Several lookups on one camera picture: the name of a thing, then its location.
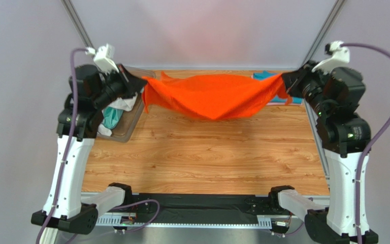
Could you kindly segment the orange t-shirt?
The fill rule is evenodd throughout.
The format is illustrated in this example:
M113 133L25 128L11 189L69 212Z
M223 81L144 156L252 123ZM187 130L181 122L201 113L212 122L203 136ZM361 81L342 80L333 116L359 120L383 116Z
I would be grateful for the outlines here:
M232 74L174 78L162 73L147 78L142 93L144 106L157 105L185 116L205 120L251 117L275 97L291 103L281 74L264 80Z

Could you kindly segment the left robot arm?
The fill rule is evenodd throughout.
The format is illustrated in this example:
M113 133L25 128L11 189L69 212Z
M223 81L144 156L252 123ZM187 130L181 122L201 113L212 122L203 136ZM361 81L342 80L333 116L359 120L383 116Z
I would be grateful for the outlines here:
M31 216L37 226L73 234L89 234L98 218L131 200L131 187L111 183L92 197L81 198L86 164L95 143L103 110L118 98L133 98L147 81L123 65L110 72L95 65L75 67L69 78L71 93L58 116L57 159L49 197Z

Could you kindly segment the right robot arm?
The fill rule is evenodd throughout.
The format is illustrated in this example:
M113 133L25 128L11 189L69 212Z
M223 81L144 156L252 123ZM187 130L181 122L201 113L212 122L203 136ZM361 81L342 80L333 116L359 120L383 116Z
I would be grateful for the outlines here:
M279 186L269 193L270 205L302 220L317 243L378 243L365 210L371 129L356 112L366 90L363 77L344 65L327 72L315 67L310 60L281 78L286 93L303 99L317 115L315 127L329 168L330 204L322 206L291 186Z

